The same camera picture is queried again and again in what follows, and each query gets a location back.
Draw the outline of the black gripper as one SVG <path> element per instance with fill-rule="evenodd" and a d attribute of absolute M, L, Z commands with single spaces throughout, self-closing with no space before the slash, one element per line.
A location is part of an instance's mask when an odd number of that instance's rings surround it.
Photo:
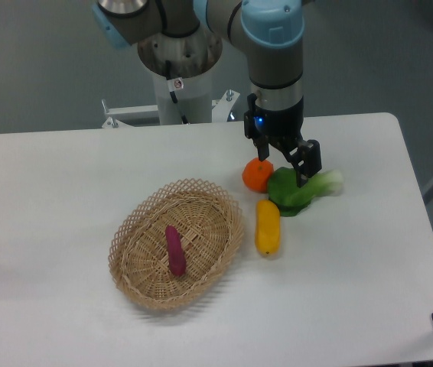
<path fill-rule="evenodd" d="M 280 150 L 295 171 L 297 187 L 303 187 L 322 169 L 320 143 L 302 140 L 304 100 L 278 111 L 259 107 L 257 101 L 255 93 L 247 96 L 244 135 L 253 139 L 259 161 L 269 157 L 269 144 Z"/>

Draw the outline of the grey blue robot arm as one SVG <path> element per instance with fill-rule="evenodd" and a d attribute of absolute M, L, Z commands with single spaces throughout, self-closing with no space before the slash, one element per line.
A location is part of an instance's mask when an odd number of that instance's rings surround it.
<path fill-rule="evenodd" d="M 321 169 L 320 145 L 304 140 L 301 1 L 96 1 L 92 11 L 116 47 L 136 46 L 174 107 L 174 124 L 196 122 L 203 86 L 191 81 L 209 73 L 223 42 L 246 57 L 251 92 L 244 133 L 260 160 L 279 150 L 305 185 Z"/>

